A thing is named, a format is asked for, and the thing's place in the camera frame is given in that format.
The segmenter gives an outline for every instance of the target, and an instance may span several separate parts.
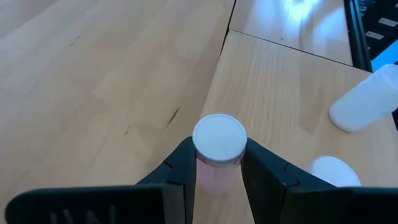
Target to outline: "black device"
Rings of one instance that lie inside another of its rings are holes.
[[[255,223],[398,223],[398,189],[337,188],[248,139],[242,176]],[[196,154],[183,140],[136,185],[40,189],[6,208],[8,224],[192,223]]]

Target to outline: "wooden table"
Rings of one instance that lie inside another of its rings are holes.
[[[229,28],[352,65],[343,2],[238,0]]]
[[[0,24],[15,22],[0,26],[0,211],[22,191],[157,167],[199,119],[233,4],[0,1]]]
[[[306,169],[319,156],[344,160],[363,186],[398,186],[398,138],[392,116],[358,133],[338,129],[330,105],[369,75],[347,65],[230,31],[202,116],[231,114],[248,136]],[[240,171],[218,198],[197,187],[196,223],[252,223]]]

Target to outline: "white round lid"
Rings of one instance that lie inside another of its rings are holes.
[[[202,118],[193,129],[192,139],[198,158],[209,165],[234,163],[248,141],[243,125],[226,114]]]
[[[311,174],[336,187],[360,187],[361,181],[344,161],[333,156],[321,156],[311,165]]]

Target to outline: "pink plastic cup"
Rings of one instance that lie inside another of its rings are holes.
[[[197,180],[209,194],[220,195],[233,185],[248,137],[243,125],[225,114],[202,118],[193,130]]]

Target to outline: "white bottle cap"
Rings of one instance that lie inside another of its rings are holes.
[[[336,187],[360,187],[361,182],[352,168],[340,159],[321,156],[312,162],[310,172]]]
[[[243,125],[225,114],[202,118],[193,129],[192,139],[197,157],[215,167],[239,164],[248,141]]]

